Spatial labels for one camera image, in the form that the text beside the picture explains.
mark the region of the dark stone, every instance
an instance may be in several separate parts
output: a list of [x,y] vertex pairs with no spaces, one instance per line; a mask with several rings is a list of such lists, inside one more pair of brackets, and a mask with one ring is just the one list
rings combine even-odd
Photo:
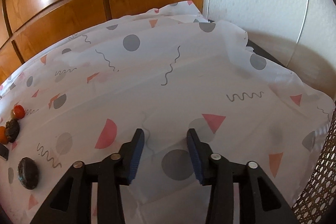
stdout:
[[39,182],[39,169],[35,161],[27,157],[23,158],[17,167],[17,172],[19,181],[23,187],[28,190],[36,188]]
[[15,142],[17,136],[20,132],[20,125],[16,119],[11,119],[9,122],[6,122],[5,135],[9,142]]

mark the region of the silver rivet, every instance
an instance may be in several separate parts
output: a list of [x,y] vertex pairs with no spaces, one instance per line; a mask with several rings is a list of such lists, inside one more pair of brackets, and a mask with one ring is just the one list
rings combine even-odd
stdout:
[[83,162],[80,161],[80,160],[76,161],[72,166],[75,167],[75,168],[80,168],[80,167],[83,166]]
[[220,154],[217,154],[217,153],[213,153],[213,154],[211,154],[211,158],[213,159],[213,160],[220,160],[221,159],[221,155]]
[[256,169],[258,168],[258,164],[254,161],[249,162],[249,168]]
[[120,158],[121,158],[121,156],[120,156],[119,153],[113,153],[113,154],[111,155],[111,159],[112,159],[112,160],[118,160],[118,159],[120,159]]

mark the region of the brown mesh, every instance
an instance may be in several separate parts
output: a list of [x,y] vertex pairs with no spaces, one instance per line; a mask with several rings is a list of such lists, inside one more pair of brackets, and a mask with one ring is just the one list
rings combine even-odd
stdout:
[[301,224],[317,223],[334,198],[336,198],[336,112],[315,170],[292,209]]

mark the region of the gray wavy line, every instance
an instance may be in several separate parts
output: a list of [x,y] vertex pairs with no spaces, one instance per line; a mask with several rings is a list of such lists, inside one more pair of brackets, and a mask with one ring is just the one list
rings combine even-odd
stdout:
[[250,96],[250,95],[248,95],[246,92],[243,92],[243,94],[242,94],[242,97],[243,97],[243,98],[240,98],[240,96],[239,96],[237,93],[235,93],[235,94],[232,95],[232,100],[230,99],[229,95],[226,95],[226,97],[227,97],[231,102],[234,102],[234,100],[235,100],[235,95],[237,95],[237,97],[239,98],[239,100],[243,101],[243,100],[245,100],[244,94],[246,94],[247,97],[249,97],[250,99],[252,99],[254,94],[255,94],[256,96],[258,96],[259,98],[261,98],[261,97],[262,97],[262,93],[265,93],[265,92],[260,91],[260,96],[259,96],[259,95],[256,94],[255,92],[252,92],[252,94],[251,94],[251,96]]
[[72,72],[72,71],[75,70],[75,69],[77,69],[77,68],[74,68],[74,69],[72,69],[72,70],[71,70],[71,69],[68,69],[67,71],[66,71],[66,70],[63,70],[62,72],[59,70],[59,71],[57,71],[57,72],[55,73],[55,76],[58,75],[58,74],[61,75],[62,73]]
[[61,164],[60,162],[57,163],[56,166],[54,166],[55,159],[54,159],[53,157],[51,157],[50,159],[48,159],[48,157],[49,157],[49,151],[46,150],[46,151],[43,153],[43,149],[44,149],[44,147],[43,147],[43,145],[41,145],[41,147],[39,148],[39,145],[40,145],[40,143],[37,145],[37,149],[36,149],[36,151],[40,151],[40,150],[42,149],[41,157],[43,157],[45,154],[47,154],[47,161],[51,161],[51,160],[52,160],[52,167],[53,167],[53,168],[56,168],[57,166],[60,166],[60,167],[62,168],[62,164]]
[[115,66],[111,66],[111,62],[105,58],[105,55],[104,55],[102,52],[97,52],[97,50],[95,50],[95,51],[96,51],[96,53],[99,53],[99,54],[102,54],[102,55],[103,55],[104,59],[109,63],[109,67],[110,67],[110,68],[113,68],[113,71],[116,69]]
[[74,33],[73,35],[69,36],[69,40],[73,39],[75,35],[78,35],[78,33]]
[[86,35],[86,34],[83,34],[82,36],[83,36],[83,37],[86,37],[86,38],[85,38],[85,42],[86,42],[86,43],[90,43],[90,44],[91,44],[91,41],[89,41],[89,40],[86,41],[86,40],[87,40],[87,35]]
[[147,115],[146,115],[145,112],[143,112],[143,114],[145,115],[145,118],[143,119],[143,121],[141,123],[141,126],[142,126],[143,129],[145,129],[148,132],[148,138],[146,139],[145,144],[146,144],[147,148],[152,152],[152,156],[154,156],[154,154],[155,154],[154,150],[152,148],[150,148],[149,145],[148,145],[148,140],[151,137],[151,132],[149,131],[149,129],[145,128],[145,126],[143,125],[143,123],[147,120]]
[[319,107],[317,107],[317,109],[322,110],[322,112],[323,112],[324,114],[327,114],[327,115],[328,115],[328,121],[330,122],[330,119],[329,119],[329,113],[324,112],[324,110],[321,109],[321,108],[319,108]]
[[[180,58],[180,51],[179,51],[180,47],[181,47],[181,46],[178,46],[178,47],[177,47],[178,57],[175,58],[175,60],[174,60],[174,64],[176,64],[176,60]],[[170,63],[170,64],[169,64],[169,66],[171,67],[171,70],[168,71],[168,72],[166,72],[166,74],[165,74],[166,83],[165,83],[165,84],[161,84],[161,85],[167,85],[167,84],[168,84],[167,74],[169,74],[169,73],[171,73],[171,72],[173,71],[172,64],[173,64],[173,63]]]
[[29,115],[29,114],[33,114],[33,113],[35,113],[35,112],[37,112],[38,110],[31,110],[31,109],[28,109],[28,110],[26,110],[26,114],[25,115]]

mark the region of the orange fruit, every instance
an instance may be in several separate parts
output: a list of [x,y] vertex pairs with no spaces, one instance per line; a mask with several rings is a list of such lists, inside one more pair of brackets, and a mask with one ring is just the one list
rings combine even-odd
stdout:
[[0,127],[0,143],[2,144],[8,144],[8,139],[5,135],[5,127]]

